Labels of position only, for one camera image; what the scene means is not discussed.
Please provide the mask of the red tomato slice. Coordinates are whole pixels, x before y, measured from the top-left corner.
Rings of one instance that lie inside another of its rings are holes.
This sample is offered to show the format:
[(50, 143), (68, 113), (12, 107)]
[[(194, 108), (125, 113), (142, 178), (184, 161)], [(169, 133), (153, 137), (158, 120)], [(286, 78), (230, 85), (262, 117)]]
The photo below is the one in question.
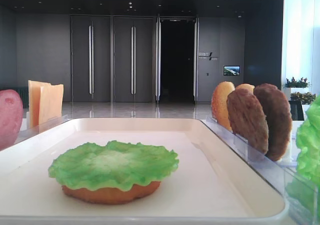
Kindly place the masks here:
[(20, 132), (23, 119), (23, 103), (12, 90), (0, 91), (0, 150), (11, 147)]

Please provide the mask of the yellow cheese slice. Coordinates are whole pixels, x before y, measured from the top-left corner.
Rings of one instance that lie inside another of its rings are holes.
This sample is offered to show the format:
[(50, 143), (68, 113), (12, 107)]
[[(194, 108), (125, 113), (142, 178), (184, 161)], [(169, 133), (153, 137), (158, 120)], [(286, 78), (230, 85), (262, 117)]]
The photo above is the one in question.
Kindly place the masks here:
[(41, 87), (50, 86), (49, 82), (28, 80), (29, 127), (39, 125)]
[(41, 125), (47, 121), (62, 116), (64, 85), (47, 84), (40, 87), (39, 117)]

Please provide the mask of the orange bread slice on tray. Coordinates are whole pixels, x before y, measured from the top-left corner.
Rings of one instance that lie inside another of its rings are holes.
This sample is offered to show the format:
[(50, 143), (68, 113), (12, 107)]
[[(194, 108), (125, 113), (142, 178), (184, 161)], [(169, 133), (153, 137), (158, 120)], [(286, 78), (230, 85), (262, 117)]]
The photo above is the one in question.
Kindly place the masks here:
[(87, 188), (71, 189), (62, 186), (62, 191), (70, 197), (93, 204), (120, 205), (127, 204), (136, 199), (147, 197), (154, 193), (160, 186), (160, 181), (152, 181), (149, 185), (142, 186), (134, 184), (128, 191), (122, 191), (118, 188), (104, 187), (95, 191)]

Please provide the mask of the front standing bread slice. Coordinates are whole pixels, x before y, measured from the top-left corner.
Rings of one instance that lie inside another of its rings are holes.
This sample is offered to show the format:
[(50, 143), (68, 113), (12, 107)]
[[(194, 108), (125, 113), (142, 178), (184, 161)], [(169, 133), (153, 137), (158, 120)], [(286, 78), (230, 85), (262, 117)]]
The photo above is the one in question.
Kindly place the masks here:
[(211, 113), (217, 122), (231, 131), (229, 114), (227, 108), (228, 95), (235, 90), (235, 86), (230, 81), (223, 81), (215, 88), (211, 98)]

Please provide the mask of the small wall display screen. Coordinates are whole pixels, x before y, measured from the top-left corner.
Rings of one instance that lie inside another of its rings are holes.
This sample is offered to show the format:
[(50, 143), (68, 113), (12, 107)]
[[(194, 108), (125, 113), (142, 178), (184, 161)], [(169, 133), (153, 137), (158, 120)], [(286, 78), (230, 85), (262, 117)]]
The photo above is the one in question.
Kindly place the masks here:
[(224, 76), (239, 76), (240, 75), (240, 66), (224, 66), (223, 75)]

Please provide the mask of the white plastic serving tray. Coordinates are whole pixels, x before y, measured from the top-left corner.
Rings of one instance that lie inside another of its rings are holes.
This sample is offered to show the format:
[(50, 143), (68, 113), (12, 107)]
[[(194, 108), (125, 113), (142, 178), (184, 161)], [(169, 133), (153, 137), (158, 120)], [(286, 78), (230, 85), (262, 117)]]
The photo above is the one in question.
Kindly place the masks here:
[[(164, 146), (178, 169), (152, 195), (122, 205), (66, 196), (53, 160), (86, 142)], [(182, 118), (79, 118), (0, 153), (3, 225), (284, 225), (288, 200), (203, 122)]]

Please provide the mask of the rear yellow cheese slice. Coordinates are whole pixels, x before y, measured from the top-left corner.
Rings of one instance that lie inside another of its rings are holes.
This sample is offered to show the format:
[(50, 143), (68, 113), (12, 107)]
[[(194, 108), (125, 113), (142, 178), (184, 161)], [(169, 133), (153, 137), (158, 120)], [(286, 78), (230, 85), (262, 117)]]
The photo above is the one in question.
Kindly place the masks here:
[(50, 86), (49, 82), (28, 80), (29, 127), (39, 125), (41, 87)]

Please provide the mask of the green lettuce leaf in rack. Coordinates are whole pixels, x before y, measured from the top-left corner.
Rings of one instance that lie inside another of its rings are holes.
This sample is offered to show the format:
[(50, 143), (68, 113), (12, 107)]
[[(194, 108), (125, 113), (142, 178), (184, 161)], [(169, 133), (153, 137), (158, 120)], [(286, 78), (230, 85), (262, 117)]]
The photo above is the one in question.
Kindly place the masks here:
[[(307, 119), (298, 127), (296, 145), (300, 149), (296, 171), (306, 180), (320, 186), (320, 99), (316, 98), (306, 111)], [(311, 212), (314, 211), (315, 193), (301, 180), (287, 185), (288, 194), (299, 200)]]

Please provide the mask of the front brown meat patty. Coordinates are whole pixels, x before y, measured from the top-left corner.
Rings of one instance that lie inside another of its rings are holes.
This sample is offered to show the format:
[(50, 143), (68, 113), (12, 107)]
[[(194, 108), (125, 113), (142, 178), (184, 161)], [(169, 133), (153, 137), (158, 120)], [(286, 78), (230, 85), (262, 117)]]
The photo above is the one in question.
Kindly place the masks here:
[(227, 96), (228, 119), (234, 134), (262, 154), (268, 151), (269, 128), (263, 107), (257, 97), (244, 88)]

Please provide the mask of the potted plants in white planter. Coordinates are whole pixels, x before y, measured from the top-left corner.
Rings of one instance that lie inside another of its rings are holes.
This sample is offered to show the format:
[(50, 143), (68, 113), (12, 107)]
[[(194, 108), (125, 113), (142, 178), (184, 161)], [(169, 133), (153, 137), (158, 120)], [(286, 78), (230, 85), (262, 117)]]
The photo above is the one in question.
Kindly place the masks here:
[(302, 105), (310, 105), (316, 94), (311, 93), (311, 86), (306, 77), (286, 79), (284, 94), (290, 101), (300, 101)]

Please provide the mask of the green lettuce leaf on bread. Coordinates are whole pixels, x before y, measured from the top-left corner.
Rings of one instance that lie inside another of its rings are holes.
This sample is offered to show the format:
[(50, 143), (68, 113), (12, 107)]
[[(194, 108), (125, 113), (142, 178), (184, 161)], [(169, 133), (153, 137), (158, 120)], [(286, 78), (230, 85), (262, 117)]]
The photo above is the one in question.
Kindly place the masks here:
[(87, 142), (67, 150), (48, 168), (50, 178), (72, 190), (116, 188), (127, 192), (133, 185), (160, 182), (179, 166), (178, 154), (164, 146)]

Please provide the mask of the clear acrylic rack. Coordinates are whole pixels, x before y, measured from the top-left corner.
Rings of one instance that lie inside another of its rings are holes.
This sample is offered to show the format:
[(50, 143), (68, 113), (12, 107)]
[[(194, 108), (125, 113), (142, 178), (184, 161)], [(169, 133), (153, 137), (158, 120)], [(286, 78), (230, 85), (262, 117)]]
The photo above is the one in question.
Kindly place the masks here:
[(294, 163), (273, 162), (256, 151), (240, 135), (234, 135), (212, 117), (203, 121), (258, 175), (262, 176), (289, 202), (289, 217), (298, 225), (320, 223), (320, 190), (312, 181), (294, 170)]
[(20, 127), (20, 131), (18, 133), (18, 137), (16, 141), (14, 142), (15, 144), (18, 144), (24, 140), (27, 140), (29, 138), (32, 138), (42, 132), (45, 132), (49, 129), (52, 129), (56, 126), (59, 126), (69, 120), (68, 115), (63, 115), (60, 117), (55, 117), (50, 119), (49, 121), (42, 123), (40, 125), (30, 127), (30, 113), (27, 111), (26, 112), (26, 118), (22, 119), (22, 124)]

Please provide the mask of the clear acrylic right rack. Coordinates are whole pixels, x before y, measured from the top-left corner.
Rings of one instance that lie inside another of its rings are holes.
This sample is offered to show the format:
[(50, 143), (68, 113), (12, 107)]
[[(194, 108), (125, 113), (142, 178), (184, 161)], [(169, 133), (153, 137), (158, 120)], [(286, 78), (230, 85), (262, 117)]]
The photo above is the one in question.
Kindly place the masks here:
[(234, 135), (212, 117), (203, 121), (258, 175), (262, 176), (289, 202), (289, 217), (298, 225), (320, 223), (320, 190), (312, 181), (294, 170), (294, 163), (273, 162), (256, 151), (240, 135)]

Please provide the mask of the clear acrylic left rack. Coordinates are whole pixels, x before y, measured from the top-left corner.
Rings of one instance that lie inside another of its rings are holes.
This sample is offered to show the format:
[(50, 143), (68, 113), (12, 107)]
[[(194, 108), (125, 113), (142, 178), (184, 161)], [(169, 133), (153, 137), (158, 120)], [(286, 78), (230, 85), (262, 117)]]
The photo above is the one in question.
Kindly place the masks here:
[(27, 140), (29, 138), (32, 138), (42, 132), (45, 132), (49, 129), (52, 129), (56, 126), (59, 126), (69, 120), (68, 115), (63, 115), (60, 117), (55, 117), (50, 119), (49, 121), (42, 123), (40, 125), (30, 127), (30, 113), (27, 111), (26, 112), (26, 118), (22, 119), (22, 124), (20, 127), (20, 131), (18, 133), (18, 137), (16, 141), (14, 142), (15, 144), (18, 144), (24, 140)]

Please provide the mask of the rear standing bread slice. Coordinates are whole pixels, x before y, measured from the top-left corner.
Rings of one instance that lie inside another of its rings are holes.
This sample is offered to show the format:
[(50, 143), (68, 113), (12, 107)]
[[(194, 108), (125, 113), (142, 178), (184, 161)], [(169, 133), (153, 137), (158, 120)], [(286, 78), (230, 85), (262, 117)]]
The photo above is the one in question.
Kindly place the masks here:
[(251, 85), (251, 84), (248, 84), (248, 83), (242, 83), (242, 84), (238, 85), (235, 89), (236, 90), (245, 89), (245, 90), (247, 90), (247, 91), (249, 91), (250, 93), (253, 94), (255, 86)]

